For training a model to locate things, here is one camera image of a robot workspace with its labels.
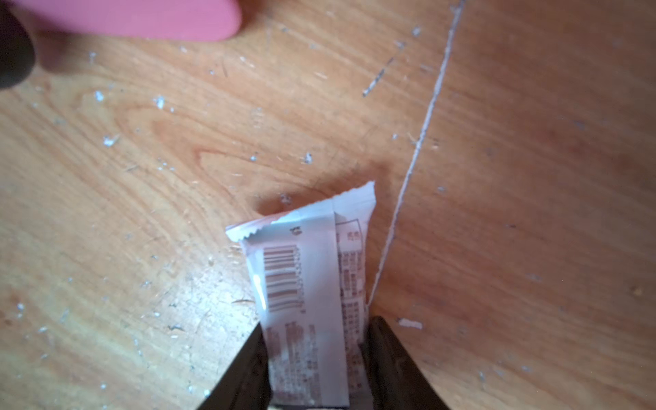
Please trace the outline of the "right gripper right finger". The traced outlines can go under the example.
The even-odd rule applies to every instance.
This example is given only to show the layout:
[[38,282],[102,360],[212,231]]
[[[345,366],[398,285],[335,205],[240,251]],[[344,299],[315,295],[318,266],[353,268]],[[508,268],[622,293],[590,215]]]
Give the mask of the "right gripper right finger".
[[370,320],[360,349],[375,409],[449,410],[383,317]]

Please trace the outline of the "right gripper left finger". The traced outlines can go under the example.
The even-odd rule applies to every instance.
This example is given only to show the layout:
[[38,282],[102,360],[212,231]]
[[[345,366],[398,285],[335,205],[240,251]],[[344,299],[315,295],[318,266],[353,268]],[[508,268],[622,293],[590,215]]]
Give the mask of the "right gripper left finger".
[[267,409],[272,397],[268,352],[261,325],[248,337],[198,410]]

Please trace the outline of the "white cookie packet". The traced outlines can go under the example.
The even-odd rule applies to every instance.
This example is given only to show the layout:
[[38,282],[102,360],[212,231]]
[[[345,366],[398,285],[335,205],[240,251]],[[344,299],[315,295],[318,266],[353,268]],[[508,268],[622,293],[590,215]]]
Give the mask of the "white cookie packet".
[[374,182],[227,229],[241,245],[278,407],[370,409],[360,347]]

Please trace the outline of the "pink bottom drawer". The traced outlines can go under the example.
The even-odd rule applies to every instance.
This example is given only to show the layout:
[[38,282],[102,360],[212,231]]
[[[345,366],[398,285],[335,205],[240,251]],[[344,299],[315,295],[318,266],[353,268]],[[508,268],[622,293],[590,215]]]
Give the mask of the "pink bottom drawer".
[[240,29],[237,1],[3,1],[1,88],[37,64],[39,31],[182,41],[220,41]]

